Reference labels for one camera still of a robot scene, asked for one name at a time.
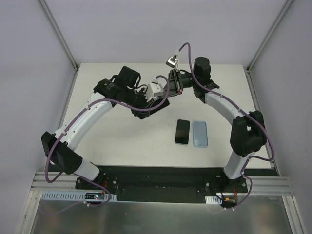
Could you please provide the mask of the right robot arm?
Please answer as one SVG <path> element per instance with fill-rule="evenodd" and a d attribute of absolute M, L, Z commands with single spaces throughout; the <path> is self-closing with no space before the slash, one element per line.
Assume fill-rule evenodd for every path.
<path fill-rule="evenodd" d="M 246 167 L 248 157 L 253 156 L 267 143 L 263 133 L 265 126 L 262 113 L 243 111 L 225 99 L 219 85 L 211 79 L 208 58 L 197 57 L 191 72 L 178 69 L 176 56 L 168 58 L 166 64 L 172 68 L 167 85 L 171 97 L 182 94 L 185 88 L 192 88 L 198 99 L 214 108 L 230 123 L 230 145 L 233 151 L 223 168 L 221 178 L 224 185 L 238 181 L 242 177 L 241 171 Z"/>

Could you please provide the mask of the light blue phone case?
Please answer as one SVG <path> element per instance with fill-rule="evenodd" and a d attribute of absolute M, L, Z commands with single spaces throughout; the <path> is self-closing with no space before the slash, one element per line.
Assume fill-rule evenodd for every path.
<path fill-rule="evenodd" d="M 207 124 L 204 121 L 193 122 L 193 144 L 197 148 L 208 147 Z"/>

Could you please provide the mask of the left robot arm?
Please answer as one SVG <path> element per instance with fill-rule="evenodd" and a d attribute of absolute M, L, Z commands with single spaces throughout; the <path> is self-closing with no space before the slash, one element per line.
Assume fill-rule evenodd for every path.
<path fill-rule="evenodd" d="M 159 83 L 160 77 L 156 76 L 148 84 L 140 85 L 140 73 L 123 66 L 119 74 L 99 81 L 75 116 L 54 133 L 45 132 L 41 136 L 47 157 L 46 181 L 55 181 L 48 175 L 51 162 L 61 173 L 74 174 L 92 182 L 102 180 L 104 173 L 101 169 L 78 155 L 76 148 L 94 124 L 117 104 L 131 109 L 134 116 L 141 118 L 160 108 L 169 93 L 168 87 Z"/>

